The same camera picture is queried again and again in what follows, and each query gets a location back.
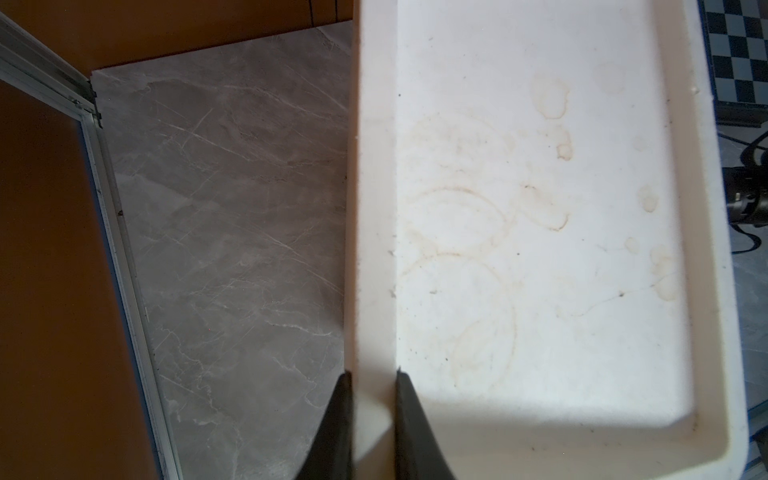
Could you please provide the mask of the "white plastic drawer cabinet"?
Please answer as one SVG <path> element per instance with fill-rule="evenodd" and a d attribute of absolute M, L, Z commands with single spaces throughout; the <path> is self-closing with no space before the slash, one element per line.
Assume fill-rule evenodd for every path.
<path fill-rule="evenodd" d="M 741 342 L 694 1 L 359 1 L 345 362 L 459 479 L 737 479 Z"/>

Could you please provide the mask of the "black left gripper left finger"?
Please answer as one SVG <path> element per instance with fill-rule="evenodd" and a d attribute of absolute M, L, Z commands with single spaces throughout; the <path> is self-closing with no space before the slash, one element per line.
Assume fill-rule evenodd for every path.
<path fill-rule="evenodd" d="M 307 457 L 296 480 L 350 480 L 353 478 L 352 375 L 339 376 Z"/>

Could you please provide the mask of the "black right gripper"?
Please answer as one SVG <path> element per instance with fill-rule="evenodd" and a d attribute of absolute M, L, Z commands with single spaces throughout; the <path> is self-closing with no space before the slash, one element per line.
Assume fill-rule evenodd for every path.
<path fill-rule="evenodd" d="M 767 167 L 722 169 L 728 222 L 733 225 L 767 225 Z"/>

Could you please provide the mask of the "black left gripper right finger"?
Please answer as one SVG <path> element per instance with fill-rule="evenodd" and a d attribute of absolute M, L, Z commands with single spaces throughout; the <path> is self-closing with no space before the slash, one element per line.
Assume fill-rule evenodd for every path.
<path fill-rule="evenodd" d="M 395 476 L 397 480 L 454 480 L 409 375 L 396 374 Z"/>

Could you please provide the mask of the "black white chessboard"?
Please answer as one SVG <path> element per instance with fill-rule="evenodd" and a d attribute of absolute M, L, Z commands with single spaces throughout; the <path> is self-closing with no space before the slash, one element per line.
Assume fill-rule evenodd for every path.
<path fill-rule="evenodd" d="M 767 121 L 767 0 L 698 3 L 719 124 Z"/>

